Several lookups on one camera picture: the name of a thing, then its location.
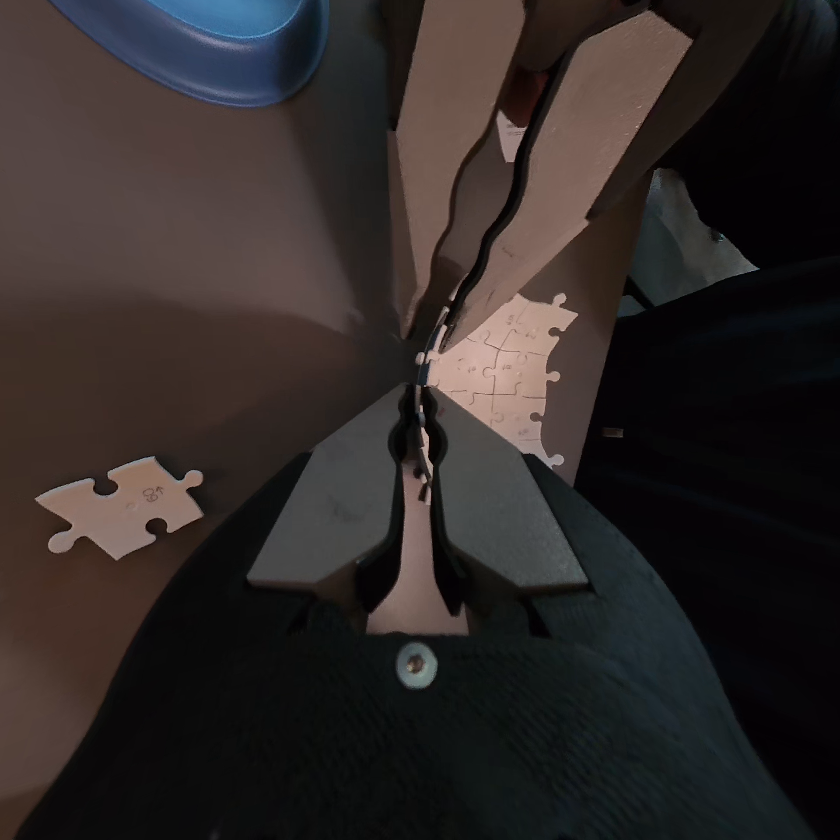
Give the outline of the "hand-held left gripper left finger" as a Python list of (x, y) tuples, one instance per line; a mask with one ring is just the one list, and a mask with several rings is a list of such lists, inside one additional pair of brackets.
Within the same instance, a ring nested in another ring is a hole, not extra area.
[(312, 451), (247, 581), (367, 617), (400, 570), (413, 387), (400, 384)]

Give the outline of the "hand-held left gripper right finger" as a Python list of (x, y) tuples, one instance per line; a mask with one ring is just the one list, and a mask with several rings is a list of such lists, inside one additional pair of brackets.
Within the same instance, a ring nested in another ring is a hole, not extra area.
[(544, 467), (451, 398), (420, 389), (422, 498), (450, 615), (585, 589), (589, 580), (531, 467)]

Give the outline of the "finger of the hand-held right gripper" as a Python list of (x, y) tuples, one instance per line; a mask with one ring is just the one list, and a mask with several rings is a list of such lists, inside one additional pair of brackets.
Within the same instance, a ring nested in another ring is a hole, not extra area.
[(520, 142), (507, 201), (449, 304), (440, 351), (480, 326), (587, 226), (693, 40), (658, 14), (620, 14), (566, 52)]
[(433, 279), (455, 190), (496, 116), (526, 21), (520, 1), (387, 3), (387, 173), (400, 335), (446, 299)]

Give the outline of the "white assembled puzzle ball section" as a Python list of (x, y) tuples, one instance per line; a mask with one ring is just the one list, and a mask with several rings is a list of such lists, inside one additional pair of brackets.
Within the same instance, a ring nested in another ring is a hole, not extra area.
[(550, 354), (562, 332), (579, 316), (566, 307), (564, 292), (551, 302), (514, 295), (463, 340), (444, 350), (428, 366), (415, 369), (411, 381), (433, 387), (473, 417), (550, 469), (564, 463), (547, 454), (542, 418), (548, 385), (561, 374), (550, 369)]

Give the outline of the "white printed instruction sheet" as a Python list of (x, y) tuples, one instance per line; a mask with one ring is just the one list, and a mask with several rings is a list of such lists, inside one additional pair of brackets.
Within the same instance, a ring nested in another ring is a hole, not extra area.
[(503, 111), (497, 111), (497, 131), (504, 162), (508, 164), (515, 162), (527, 127), (527, 125), (523, 127), (518, 126), (516, 123), (510, 121)]

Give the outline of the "grey office chair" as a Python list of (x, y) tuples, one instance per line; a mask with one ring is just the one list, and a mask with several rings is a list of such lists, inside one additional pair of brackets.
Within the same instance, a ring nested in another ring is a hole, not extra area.
[(656, 170), (629, 279), (657, 306), (757, 269), (718, 231), (703, 224), (685, 184)]

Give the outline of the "blue round plastic stand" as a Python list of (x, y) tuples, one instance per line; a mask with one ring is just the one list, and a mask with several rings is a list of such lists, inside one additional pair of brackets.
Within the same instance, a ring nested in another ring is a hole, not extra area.
[(192, 98), (237, 108), (305, 87), (328, 41), (328, 1), (53, 1), (129, 67)]

